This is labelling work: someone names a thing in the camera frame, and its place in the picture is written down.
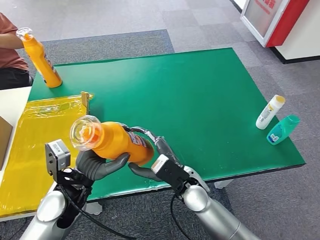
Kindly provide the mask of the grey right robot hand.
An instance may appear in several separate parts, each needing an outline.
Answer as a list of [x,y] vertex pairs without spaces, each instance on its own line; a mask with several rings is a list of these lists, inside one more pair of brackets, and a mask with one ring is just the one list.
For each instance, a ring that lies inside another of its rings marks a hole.
[[[169,160],[173,161],[178,166],[181,164],[179,162],[178,158],[174,154],[174,152],[168,144],[168,142],[163,136],[156,136],[151,132],[150,130],[145,129],[140,126],[134,126],[128,127],[124,123],[120,123],[120,125],[124,128],[126,132],[138,132],[144,134],[152,140],[156,150],[159,155],[165,155]],[[157,177],[154,172],[150,168],[140,167],[136,163],[131,162],[128,165],[134,174],[143,178],[151,179],[156,182],[162,182],[162,180]]]

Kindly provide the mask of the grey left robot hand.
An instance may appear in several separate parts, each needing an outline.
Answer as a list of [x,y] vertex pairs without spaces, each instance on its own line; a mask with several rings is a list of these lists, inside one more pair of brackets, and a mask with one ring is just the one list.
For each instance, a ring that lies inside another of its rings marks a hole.
[[130,154],[125,152],[115,160],[107,161],[93,150],[79,151],[75,160],[75,167],[79,172],[92,181],[97,181],[116,172],[125,166]]

